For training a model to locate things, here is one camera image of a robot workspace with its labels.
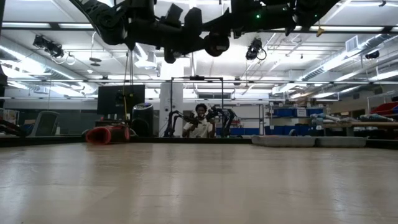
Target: computer monitor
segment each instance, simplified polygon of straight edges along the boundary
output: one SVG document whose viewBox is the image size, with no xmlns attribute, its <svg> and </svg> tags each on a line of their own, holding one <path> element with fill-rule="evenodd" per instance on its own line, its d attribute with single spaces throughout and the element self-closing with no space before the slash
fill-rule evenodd
<svg viewBox="0 0 398 224">
<path fill-rule="evenodd" d="M 124 114 L 123 86 L 101 86 L 98 88 L 97 114 Z M 145 102 L 145 85 L 124 86 L 127 113 L 132 107 Z"/>
</svg>

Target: vent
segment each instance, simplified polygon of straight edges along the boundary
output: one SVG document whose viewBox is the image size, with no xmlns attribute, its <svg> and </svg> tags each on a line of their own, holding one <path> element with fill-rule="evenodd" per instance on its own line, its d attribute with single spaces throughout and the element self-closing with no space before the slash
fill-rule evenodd
<svg viewBox="0 0 398 224">
<path fill-rule="evenodd" d="M 199 93 L 199 99 L 222 99 L 221 93 Z M 224 93 L 224 99 L 231 99 L 231 93 Z"/>
<path fill-rule="evenodd" d="M 354 100 L 359 99 L 359 93 L 355 93 L 355 94 L 353 95 L 353 98 L 354 98 Z"/>
<path fill-rule="evenodd" d="M 348 53 L 358 50 L 358 36 L 351 38 L 350 40 L 346 41 L 346 51 Z"/>
<path fill-rule="evenodd" d="M 378 94 L 383 93 L 383 89 L 381 87 L 379 87 L 379 88 L 373 90 L 373 92 L 374 92 L 375 95 L 378 95 Z"/>
</svg>

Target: white t-shirt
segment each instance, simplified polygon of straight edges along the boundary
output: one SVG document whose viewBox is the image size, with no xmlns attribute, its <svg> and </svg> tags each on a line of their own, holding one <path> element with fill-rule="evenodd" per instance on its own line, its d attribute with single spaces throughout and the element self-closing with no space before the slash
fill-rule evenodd
<svg viewBox="0 0 398 224">
<path fill-rule="evenodd" d="M 189 130 L 193 124 L 187 123 L 184 126 L 184 130 Z M 198 124 L 198 127 L 193 131 L 189 131 L 190 138 L 207 138 L 207 133 L 210 133 L 213 130 L 213 125 L 207 122 L 206 119 L 202 120 L 201 123 Z"/>
</svg>

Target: person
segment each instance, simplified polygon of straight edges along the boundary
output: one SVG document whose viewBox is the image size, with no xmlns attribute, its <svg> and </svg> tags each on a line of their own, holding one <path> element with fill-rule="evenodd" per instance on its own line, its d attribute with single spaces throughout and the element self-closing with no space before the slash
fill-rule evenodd
<svg viewBox="0 0 398 224">
<path fill-rule="evenodd" d="M 196 106 L 195 111 L 198 115 L 199 123 L 197 125 L 187 123 L 182 131 L 184 138 L 213 138 L 215 135 L 215 122 L 213 120 L 207 121 L 206 112 L 207 106 L 200 103 Z"/>
</svg>

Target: floor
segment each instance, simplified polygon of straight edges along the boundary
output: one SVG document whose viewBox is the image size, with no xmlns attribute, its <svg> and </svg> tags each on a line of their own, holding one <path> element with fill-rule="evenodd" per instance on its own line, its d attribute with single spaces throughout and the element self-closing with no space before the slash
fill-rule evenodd
<svg viewBox="0 0 398 224">
<path fill-rule="evenodd" d="M 398 223 L 398 151 L 239 144 L 0 149 L 2 224 Z"/>
</svg>

